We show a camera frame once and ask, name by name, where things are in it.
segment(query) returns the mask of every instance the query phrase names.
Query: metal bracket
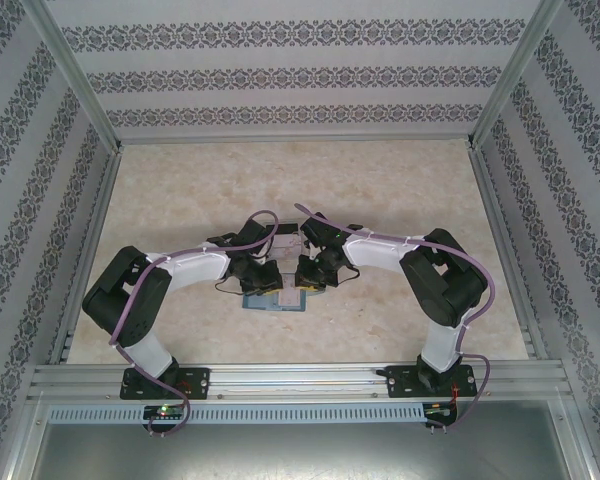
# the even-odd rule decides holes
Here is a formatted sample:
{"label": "metal bracket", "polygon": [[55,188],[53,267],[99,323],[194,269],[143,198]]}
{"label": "metal bracket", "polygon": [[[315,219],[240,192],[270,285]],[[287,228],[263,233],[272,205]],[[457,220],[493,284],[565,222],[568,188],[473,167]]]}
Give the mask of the metal bracket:
{"label": "metal bracket", "polygon": [[418,379],[418,367],[413,365],[390,365],[376,373],[386,377],[389,398],[432,398],[453,395],[452,388],[458,389],[457,396],[475,397],[478,393],[471,365],[459,365],[451,380],[432,393]]}
{"label": "metal bracket", "polygon": [[[180,367],[174,386],[189,400],[206,400],[210,372],[208,368]],[[179,397],[154,385],[136,369],[127,368],[122,376],[120,398],[122,400],[177,400]]]}

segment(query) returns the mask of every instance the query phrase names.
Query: purple cable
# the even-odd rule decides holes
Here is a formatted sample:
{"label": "purple cable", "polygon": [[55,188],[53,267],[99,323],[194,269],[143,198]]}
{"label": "purple cable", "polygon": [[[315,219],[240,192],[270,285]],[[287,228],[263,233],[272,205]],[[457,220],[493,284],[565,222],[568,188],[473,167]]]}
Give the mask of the purple cable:
{"label": "purple cable", "polygon": [[[156,385],[164,388],[165,390],[168,390],[168,391],[174,393],[175,395],[179,396],[183,400],[183,405],[185,407],[186,414],[182,417],[182,420],[180,421],[180,423],[178,423],[177,425],[175,425],[171,430],[169,430],[168,432],[160,433],[161,437],[166,437],[167,435],[171,435],[173,433],[176,433],[178,430],[180,430],[182,427],[185,426],[185,424],[189,420],[189,416],[191,415],[191,402],[189,402],[189,399],[187,398],[187,396],[184,393],[182,393],[180,390],[178,390],[176,388],[173,388],[173,387],[171,387],[170,385],[167,385],[164,382],[161,382],[156,377],[152,376],[150,373],[148,373],[147,371],[145,371],[144,369],[142,369],[141,367],[139,367],[133,361],[133,359],[129,356],[129,354],[127,354],[127,352],[124,351],[124,349],[122,348],[122,346],[117,342],[118,336],[120,335],[120,332],[122,331],[122,328],[124,327],[124,323],[127,321],[127,317],[129,316],[129,312],[131,311],[131,307],[133,307],[133,303],[135,302],[136,297],[138,296],[138,291],[140,290],[140,287],[144,283],[145,279],[147,278],[147,276],[149,275],[149,273],[151,272],[151,270],[153,270],[158,265],[160,265],[161,263],[165,262],[166,260],[168,260],[170,258],[176,258],[176,257],[180,257],[182,255],[188,255],[190,253],[237,252],[237,251],[240,251],[240,250],[250,250],[252,248],[259,247],[260,245],[264,245],[269,240],[272,240],[273,236],[278,231],[278,225],[280,224],[280,222],[278,220],[278,216],[274,212],[272,212],[271,210],[258,210],[256,213],[254,213],[253,215],[251,215],[248,218],[248,220],[252,220],[253,218],[257,217],[258,215],[262,215],[262,214],[265,214],[265,213],[268,214],[268,215],[271,215],[273,217],[273,229],[262,240],[258,240],[257,242],[254,242],[254,243],[252,243],[250,245],[241,245],[241,246],[238,246],[238,247],[209,247],[209,248],[206,248],[206,247],[196,247],[196,248],[189,248],[187,250],[180,250],[178,252],[170,253],[170,254],[168,254],[168,255],[166,255],[164,257],[158,258],[157,260],[155,260],[154,262],[152,262],[151,264],[149,264],[149,266],[144,269],[144,271],[142,272],[142,274],[140,274],[140,277],[138,278],[138,281],[136,282],[135,286],[133,287],[131,295],[129,295],[129,299],[127,300],[127,303],[125,304],[124,309],[122,310],[122,314],[120,315],[120,319],[118,320],[116,328],[113,330],[113,334],[111,335],[111,340],[109,340],[109,345],[114,346],[115,349],[118,351],[118,353],[120,353],[120,355],[122,355],[122,357],[127,362],[129,362],[133,366],[133,368],[135,368],[136,371],[140,375],[142,375],[143,377],[145,377],[147,380],[155,383]],[[154,419],[149,420],[149,424],[147,425],[147,430],[149,430],[149,435],[153,435],[155,433],[153,430],[151,430],[151,425],[153,423],[153,420]]]}
{"label": "purple cable", "polygon": [[467,410],[462,415],[462,417],[460,417],[459,419],[457,419],[452,424],[452,426],[453,425],[457,425],[458,423],[461,423],[461,421],[464,421],[464,419],[467,416],[467,414],[471,410],[473,410],[473,408],[475,407],[476,403],[478,403],[478,400],[482,396],[482,392],[484,392],[484,389],[487,386],[487,382],[489,381],[489,374],[491,373],[491,364],[489,363],[489,359],[487,357],[485,357],[484,355],[477,354],[477,353],[462,353],[462,350],[460,349],[461,346],[462,346],[462,341],[464,340],[465,332],[467,331],[467,325],[469,325],[476,318],[478,318],[482,314],[484,314],[491,307],[491,305],[493,305],[493,301],[495,300],[495,297],[496,297],[496,286],[495,286],[495,283],[493,281],[493,277],[491,277],[491,274],[489,273],[489,271],[480,262],[478,262],[475,258],[473,258],[473,257],[467,255],[466,253],[461,252],[460,250],[457,250],[455,248],[448,247],[446,245],[440,245],[440,244],[433,243],[433,242],[427,242],[425,240],[417,240],[415,238],[405,239],[404,237],[395,237],[395,236],[391,236],[391,235],[381,235],[381,234],[378,234],[378,233],[368,234],[366,232],[361,232],[359,230],[352,230],[352,229],[347,228],[347,227],[345,227],[343,225],[340,225],[338,223],[332,222],[331,220],[328,220],[326,218],[319,217],[318,215],[312,213],[304,205],[296,203],[296,204],[294,204],[294,206],[298,210],[300,210],[302,213],[304,213],[305,215],[308,215],[309,217],[313,218],[314,220],[318,220],[319,222],[322,222],[322,223],[324,223],[326,225],[330,225],[330,226],[332,226],[334,228],[337,228],[338,230],[341,230],[343,232],[349,233],[351,235],[357,235],[359,237],[365,237],[365,238],[375,238],[377,240],[387,240],[389,242],[404,242],[406,240],[406,242],[408,244],[411,244],[411,245],[418,245],[418,246],[421,246],[421,247],[429,247],[429,248],[435,248],[437,250],[443,250],[443,251],[448,252],[448,253],[450,253],[452,255],[460,257],[463,260],[466,260],[471,265],[473,265],[474,267],[476,267],[480,271],[480,273],[482,273],[482,275],[484,275],[484,278],[487,279],[487,285],[489,286],[489,298],[487,299],[487,302],[484,304],[484,306],[480,310],[478,310],[477,312],[471,314],[463,322],[463,324],[462,324],[463,328],[462,328],[462,330],[460,330],[460,333],[458,334],[458,341],[456,342],[456,351],[458,353],[461,353],[466,358],[478,358],[478,359],[484,361],[485,366],[486,366],[486,371],[485,371],[484,379],[482,380],[482,384],[480,385],[480,388],[478,389],[478,392],[476,393],[476,396],[473,398],[473,401],[469,404],[469,406],[467,407]]}

